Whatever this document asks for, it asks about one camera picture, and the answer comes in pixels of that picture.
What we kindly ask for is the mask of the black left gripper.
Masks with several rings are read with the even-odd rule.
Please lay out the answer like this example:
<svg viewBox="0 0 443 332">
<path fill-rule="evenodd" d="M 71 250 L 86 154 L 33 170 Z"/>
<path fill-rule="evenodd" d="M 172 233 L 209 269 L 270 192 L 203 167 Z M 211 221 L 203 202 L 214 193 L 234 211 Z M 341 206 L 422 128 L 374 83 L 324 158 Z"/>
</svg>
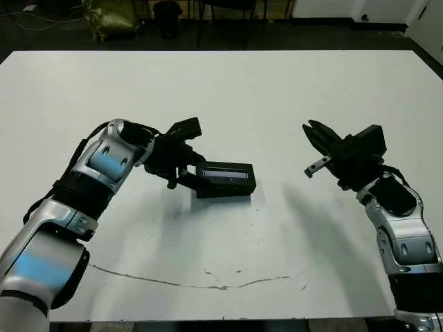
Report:
<svg viewBox="0 0 443 332">
<path fill-rule="evenodd" d="M 198 191 L 199 183 L 197 176 L 187 170 L 183 170 L 177 177 L 177 170 L 186 165 L 197 166 L 205 162 L 205 157 L 184 141 L 172 139 L 165 134 L 159 134 L 155 137 L 152 152 L 143 163 L 143 166 L 147 173 L 167 180 L 168 189 L 175 189 L 178 183 L 188 189 Z"/>
</svg>

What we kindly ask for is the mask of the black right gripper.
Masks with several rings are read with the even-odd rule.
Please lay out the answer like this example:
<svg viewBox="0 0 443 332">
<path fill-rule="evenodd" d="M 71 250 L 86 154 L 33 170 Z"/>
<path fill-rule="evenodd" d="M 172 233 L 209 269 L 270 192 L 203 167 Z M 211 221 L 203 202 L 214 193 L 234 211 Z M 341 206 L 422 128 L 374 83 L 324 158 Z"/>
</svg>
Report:
<svg viewBox="0 0 443 332">
<path fill-rule="evenodd" d="M 347 135 L 341 138 L 332 128 L 317 120 L 303 124 L 308 141 L 323 157 L 309 165 L 305 174 L 326 168 L 338 179 L 342 190 L 360 190 L 378 177 L 383 163 L 385 140 L 379 134 Z"/>
</svg>

